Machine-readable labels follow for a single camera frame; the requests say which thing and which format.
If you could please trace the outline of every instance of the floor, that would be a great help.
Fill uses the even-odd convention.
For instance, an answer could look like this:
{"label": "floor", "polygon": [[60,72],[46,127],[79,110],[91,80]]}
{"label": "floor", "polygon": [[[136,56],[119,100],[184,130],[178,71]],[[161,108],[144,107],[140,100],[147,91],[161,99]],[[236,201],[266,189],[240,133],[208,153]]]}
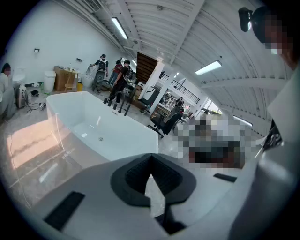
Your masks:
{"label": "floor", "polygon": [[[45,103],[48,95],[39,88],[39,97],[32,97],[31,103]],[[109,92],[97,94],[90,89],[84,89],[104,100]],[[65,182],[82,167],[76,163],[67,152],[58,145],[48,127],[47,111],[33,110],[27,113],[28,107],[17,110],[16,114],[0,125],[2,148],[0,169],[1,178],[7,187],[7,192],[20,204],[31,208],[43,196],[61,183]],[[131,106],[128,116],[148,125],[152,124],[149,116],[140,113]],[[188,162],[187,148],[177,141],[173,131],[159,138],[159,153],[180,159],[186,168],[200,169],[200,165]],[[151,198],[151,215],[158,216],[164,211],[164,197],[153,179],[149,179],[146,195]]]}

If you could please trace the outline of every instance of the railing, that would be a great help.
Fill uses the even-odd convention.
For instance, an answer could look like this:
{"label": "railing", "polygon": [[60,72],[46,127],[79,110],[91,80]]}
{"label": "railing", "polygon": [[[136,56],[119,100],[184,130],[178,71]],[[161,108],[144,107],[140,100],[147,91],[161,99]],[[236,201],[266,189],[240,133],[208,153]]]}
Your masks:
{"label": "railing", "polygon": [[[163,82],[166,82],[168,80],[169,76],[166,74],[163,74],[162,80]],[[197,98],[193,93],[191,93],[189,90],[187,90],[184,86],[182,86],[180,83],[178,83],[175,80],[172,80],[170,84],[170,89],[175,88],[177,91],[181,92],[185,97],[189,98],[193,103],[197,104],[199,101],[199,98]]]}

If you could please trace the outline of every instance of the fluorescent light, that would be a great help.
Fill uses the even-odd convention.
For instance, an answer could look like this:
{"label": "fluorescent light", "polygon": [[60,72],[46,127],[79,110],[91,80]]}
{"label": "fluorescent light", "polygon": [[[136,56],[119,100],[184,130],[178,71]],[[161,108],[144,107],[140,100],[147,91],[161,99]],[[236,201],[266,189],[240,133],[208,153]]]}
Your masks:
{"label": "fluorescent light", "polygon": [[204,73],[207,73],[209,71],[212,71],[216,68],[219,68],[222,66],[222,63],[220,63],[218,60],[217,61],[214,61],[213,63],[199,69],[197,72],[195,72],[197,75],[202,75]]}
{"label": "fluorescent light", "polygon": [[243,123],[246,123],[246,124],[248,124],[249,126],[251,126],[252,127],[252,123],[251,122],[248,122],[248,121],[246,121],[246,120],[243,120],[242,118],[239,118],[239,117],[237,117],[237,116],[233,116],[233,118],[234,119],[237,119],[237,120],[239,120],[239,121],[241,121],[241,122],[243,122]]}
{"label": "fluorescent light", "polygon": [[124,31],[124,29],[123,29],[121,23],[119,22],[119,20],[116,17],[112,17],[112,21],[113,21],[114,25],[116,25],[117,29],[120,31],[122,36],[125,39],[128,39],[128,36],[127,36],[126,32]]}

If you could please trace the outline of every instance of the white bathtub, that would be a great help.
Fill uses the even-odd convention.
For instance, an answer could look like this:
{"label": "white bathtub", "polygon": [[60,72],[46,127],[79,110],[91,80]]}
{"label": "white bathtub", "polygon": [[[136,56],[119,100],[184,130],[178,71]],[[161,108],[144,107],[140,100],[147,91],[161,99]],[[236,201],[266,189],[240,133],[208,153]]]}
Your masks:
{"label": "white bathtub", "polygon": [[88,92],[48,96],[47,113],[54,137],[82,167],[158,153],[156,132]]}

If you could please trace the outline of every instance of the wooden staircase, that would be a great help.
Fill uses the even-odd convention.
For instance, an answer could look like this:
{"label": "wooden staircase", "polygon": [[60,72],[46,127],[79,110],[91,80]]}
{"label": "wooden staircase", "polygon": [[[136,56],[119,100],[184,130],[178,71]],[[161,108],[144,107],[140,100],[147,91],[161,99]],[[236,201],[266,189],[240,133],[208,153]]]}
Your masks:
{"label": "wooden staircase", "polygon": [[139,82],[146,84],[153,70],[157,65],[157,61],[144,54],[137,53],[136,78]]}

